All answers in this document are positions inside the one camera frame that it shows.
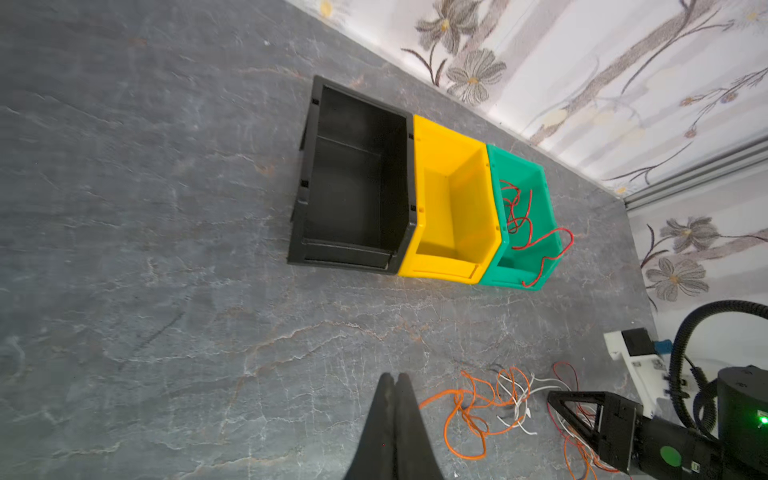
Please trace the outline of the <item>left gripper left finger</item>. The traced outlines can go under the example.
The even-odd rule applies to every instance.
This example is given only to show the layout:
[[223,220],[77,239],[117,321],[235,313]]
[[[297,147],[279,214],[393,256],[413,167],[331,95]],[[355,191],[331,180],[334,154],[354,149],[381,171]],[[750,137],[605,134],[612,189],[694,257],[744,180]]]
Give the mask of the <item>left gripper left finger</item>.
[[359,445],[345,479],[393,479],[395,472],[395,382],[380,376]]

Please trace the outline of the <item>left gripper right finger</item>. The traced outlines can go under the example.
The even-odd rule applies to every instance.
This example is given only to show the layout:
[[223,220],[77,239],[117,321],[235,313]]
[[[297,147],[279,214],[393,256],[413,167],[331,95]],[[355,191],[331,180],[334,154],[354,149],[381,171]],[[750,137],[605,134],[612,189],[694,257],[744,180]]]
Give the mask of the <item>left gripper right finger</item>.
[[406,373],[398,375],[395,385],[394,432],[397,479],[444,479]]

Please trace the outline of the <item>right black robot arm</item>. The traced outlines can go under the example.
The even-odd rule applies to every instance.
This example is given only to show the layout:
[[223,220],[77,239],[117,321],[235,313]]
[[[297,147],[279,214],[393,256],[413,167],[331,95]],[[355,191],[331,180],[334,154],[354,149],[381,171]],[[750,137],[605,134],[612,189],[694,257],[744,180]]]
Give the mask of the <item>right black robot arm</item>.
[[654,341],[644,328],[614,331],[604,340],[624,362],[641,400],[604,391],[553,391],[553,409],[580,443],[614,470],[654,479],[764,479],[767,476],[767,372],[728,366],[713,378],[687,347],[696,328],[724,313],[767,316],[762,304],[722,300],[686,316],[673,342]]

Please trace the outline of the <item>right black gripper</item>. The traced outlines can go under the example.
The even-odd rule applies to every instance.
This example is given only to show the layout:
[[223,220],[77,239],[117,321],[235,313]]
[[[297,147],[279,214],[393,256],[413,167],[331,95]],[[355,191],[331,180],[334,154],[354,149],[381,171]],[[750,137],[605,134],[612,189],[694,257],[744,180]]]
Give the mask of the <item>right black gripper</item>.
[[[554,424],[569,445],[627,474],[654,479],[765,479],[767,468],[754,467],[726,449],[726,444],[660,417],[618,394],[598,391],[551,391],[547,403]],[[567,419],[594,427],[591,446]]]

